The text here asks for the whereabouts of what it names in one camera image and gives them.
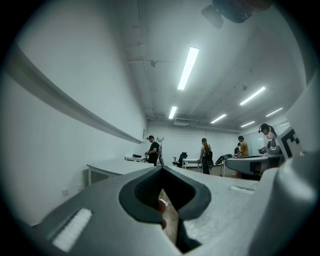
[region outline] ceiling light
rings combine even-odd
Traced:
[[[184,64],[184,68],[182,71],[180,82],[178,85],[178,90],[185,89],[187,81],[188,81],[189,76],[191,74],[192,68],[194,67],[194,64],[196,62],[198,53],[199,53],[199,49],[194,48],[194,47],[190,47],[188,56],[186,57],[186,61]]]
[[[246,100],[242,101],[240,103],[240,105],[244,105],[246,104],[248,101],[252,100],[254,97],[256,97],[258,94],[262,93],[264,90],[266,89],[266,87],[262,87],[260,90],[258,90],[256,93],[252,94],[249,98],[247,98]]]
[[[245,127],[245,126],[251,125],[251,124],[253,124],[254,122],[255,122],[255,121],[252,121],[252,122],[246,123],[246,124],[242,125],[241,127]]]
[[[266,117],[268,117],[268,116],[270,116],[270,115],[272,115],[272,114],[274,114],[274,113],[276,113],[276,112],[278,112],[279,110],[282,110],[282,109],[283,109],[283,108],[281,107],[281,108],[277,109],[276,111],[273,111],[272,113],[267,114]]]
[[[221,118],[224,118],[226,114],[223,114],[222,116],[219,116],[217,119],[213,120],[211,124],[215,123],[216,121],[219,121]]]
[[[173,107],[171,108],[171,112],[170,112],[170,115],[169,115],[169,119],[174,118],[174,115],[175,115],[176,110],[177,110],[177,107],[176,107],[176,106],[173,106]]]

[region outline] person in yellow shirt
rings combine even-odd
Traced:
[[[235,155],[235,157],[238,157],[241,155],[242,157],[247,157],[249,156],[249,151],[248,151],[248,144],[245,142],[245,138],[243,136],[238,137],[240,144],[240,152]]]

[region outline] black hair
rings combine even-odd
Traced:
[[[261,127],[261,132],[263,132],[264,129],[267,129],[267,130],[271,131],[272,133],[274,133],[276,137],[278,137],[278,135],[275,132],[275,129],[271,125],[263,123],[263,124],[261,124],[260,127]]]

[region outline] black pants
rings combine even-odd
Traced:
[[[158,160],[158,159],[154,160],[154,159],[150,159],[150,158],[149,158],[148,163],[149,163],[149,164],[153,164],[154,166],[157,166],[157,160]]]
[[[209,174],[209,166],[208,166],[208,160],[205,157],[202,157],[202,169],[204,174]]]

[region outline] yellow shirt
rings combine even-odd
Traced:
[[[247,157],[249,156],[248,144],[245,141],[242,141],[240,144],[240,150],[242,151],[241,156]]]

